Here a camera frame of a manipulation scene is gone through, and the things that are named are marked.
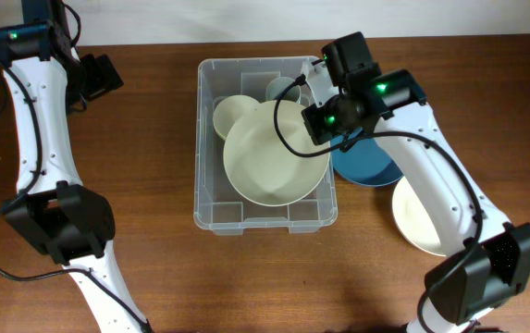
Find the blue shallow bowl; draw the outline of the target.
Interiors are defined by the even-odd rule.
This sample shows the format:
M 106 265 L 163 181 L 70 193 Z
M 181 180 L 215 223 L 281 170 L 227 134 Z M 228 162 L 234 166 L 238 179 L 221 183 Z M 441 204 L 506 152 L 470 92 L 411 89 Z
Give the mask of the blue shallow bowl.
M 352 183 L 366 187 L 383 187 L 403 177 L 393 160 L 373 139 L 355 143 L 347 152 L 331 153 L 334 171 Z

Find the grey white cup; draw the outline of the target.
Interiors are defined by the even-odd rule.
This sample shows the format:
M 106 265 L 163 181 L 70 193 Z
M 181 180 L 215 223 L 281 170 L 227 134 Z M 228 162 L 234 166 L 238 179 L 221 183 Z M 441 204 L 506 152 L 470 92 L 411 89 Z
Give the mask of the grey white cup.
M 273 101 L 294 82 L 294 79 L 288 77 L 278 77 L 271 80 L 265 88 L 266 101 Z M 301 102 L 302 91 L 299 85 L 292 86 L 283 96 L 283 100 L 292 101 L 295 103 Z

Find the cream bowl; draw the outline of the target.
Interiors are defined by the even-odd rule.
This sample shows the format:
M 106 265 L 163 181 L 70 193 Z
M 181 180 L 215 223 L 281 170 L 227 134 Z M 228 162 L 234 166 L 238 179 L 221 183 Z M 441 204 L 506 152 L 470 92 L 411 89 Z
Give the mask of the cream bowl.
M 223 148 L 223 163 L 232 187 L 263 206 L 293 204 L 312 192 L 324 178 L 330 156 L 304 158 L 290 152 L 277 136 L 277 122 L 290 148 L 299 153 L 319 150 L 304 126 L 303 105 L 282 101 L 259 104 L 232 126 Z
M 402 177 L 391 199 L 395 224 L 412 246 L 424 253 L 444 257 L 435 227 L 409 181 Z

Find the white small bowl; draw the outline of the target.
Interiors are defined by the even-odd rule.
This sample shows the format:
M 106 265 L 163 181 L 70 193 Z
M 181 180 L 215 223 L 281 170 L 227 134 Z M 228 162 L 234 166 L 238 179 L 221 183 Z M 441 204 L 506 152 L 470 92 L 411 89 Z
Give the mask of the white small bowl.
M 260 103 L 247 95 L 232 95 L 222 100 L 213 115 L 216 134 L 226 140 L 229 131 L 244 114 L 254 111 Z

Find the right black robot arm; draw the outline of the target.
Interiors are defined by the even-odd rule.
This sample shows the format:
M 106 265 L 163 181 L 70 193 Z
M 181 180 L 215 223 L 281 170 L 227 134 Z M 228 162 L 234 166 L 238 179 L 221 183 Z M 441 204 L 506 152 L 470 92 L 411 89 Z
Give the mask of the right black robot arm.
M 479 319 L 522 293 L 530 277 L 530 224 L 514 226 L 479 189 L 437 124 L 412 74 L 370 64 L 332 78 L 304 62 L 300 84 L 314 102 L 302 116 L 315 144 L 372 139 L 427 211 L 446 260 L 425 275 L 405 332 L 475 332 Z

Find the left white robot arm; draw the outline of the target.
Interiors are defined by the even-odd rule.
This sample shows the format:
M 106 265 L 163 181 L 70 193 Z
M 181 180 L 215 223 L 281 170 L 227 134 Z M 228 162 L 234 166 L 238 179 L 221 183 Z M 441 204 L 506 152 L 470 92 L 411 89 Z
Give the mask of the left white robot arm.
M 80 56 L 68 28 L 48 19 L 0 28 L 0 68 L 20 162 L 17 196 L 0 216 L 73 278 L 102 331 L 151 331 L 117 265 L 111 206 L 82 185 L 69 140 L 68 109 L 122 86 L 110 58 Z

